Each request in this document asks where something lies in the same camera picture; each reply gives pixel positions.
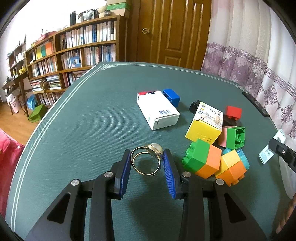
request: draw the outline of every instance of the wooden table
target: wooden table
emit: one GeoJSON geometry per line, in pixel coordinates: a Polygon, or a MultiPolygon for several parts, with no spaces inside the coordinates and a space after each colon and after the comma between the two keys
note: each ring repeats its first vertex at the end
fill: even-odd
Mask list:
{"type": "Polygon", "coordinates": [[[21,94],[22,94],[23,102],[24,102],[25,112],[26,112],[27,117],[29,117],[28,108],[27,108],[26,91],[24,89],[24,78],[26,78],[26,77],[29,77],[27,70],[25,72],[23,72],[22,74],[19,74],[15,79],[13,79],[10,82],[8,82],[7,84],[5,84],[2,87],[2,90],[6,90],[10,86],[13,86],[13,85],[15,85],[16,87],[19,87],[20,86],[20,91],[21,91],[21,94]]]}

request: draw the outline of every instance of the yellow medicine box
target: yellow medicine box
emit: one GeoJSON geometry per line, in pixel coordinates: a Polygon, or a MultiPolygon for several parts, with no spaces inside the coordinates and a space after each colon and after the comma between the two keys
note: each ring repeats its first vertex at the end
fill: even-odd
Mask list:
{"type": "Polygon", "coordinates": [[[223,112],[200,102],[185,137],[194,142],[201,139],[212,145],[222,132],[222,122],[223,112]]]}

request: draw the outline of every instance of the red stripe on box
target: red stripe on box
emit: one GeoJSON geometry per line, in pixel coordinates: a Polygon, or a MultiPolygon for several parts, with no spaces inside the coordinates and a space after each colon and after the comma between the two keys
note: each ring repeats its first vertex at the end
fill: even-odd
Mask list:
{"type": "Polygon", "coordinates": [[[152,92],[155,92],[155,91],[143,91],[143,92],[139,92],[138,94],[139,95],[146,95],[147,93],[152,93],[152,92]]]}

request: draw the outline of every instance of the pink blanket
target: pink blanket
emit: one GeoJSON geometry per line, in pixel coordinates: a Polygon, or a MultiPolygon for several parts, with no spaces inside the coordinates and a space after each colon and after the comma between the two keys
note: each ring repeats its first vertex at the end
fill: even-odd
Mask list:
{"type": "Polygon", "coordinates": [[[4,218],[12,177],[24,147],[0,129],[0,213],[4,218]]]}

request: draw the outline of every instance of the black phone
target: black phone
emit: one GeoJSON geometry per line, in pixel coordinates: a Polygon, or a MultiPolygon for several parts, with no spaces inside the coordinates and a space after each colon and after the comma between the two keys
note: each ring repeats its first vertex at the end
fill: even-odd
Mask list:
{"type": "Polygon", "coordinates": [[[263,106],[250,93],[243,91],[242,94],[257,108],[257,110],[259,110],[261,115],[263,115],[264,117],[270,117],[268,112],[263,108],[263,106]]]}

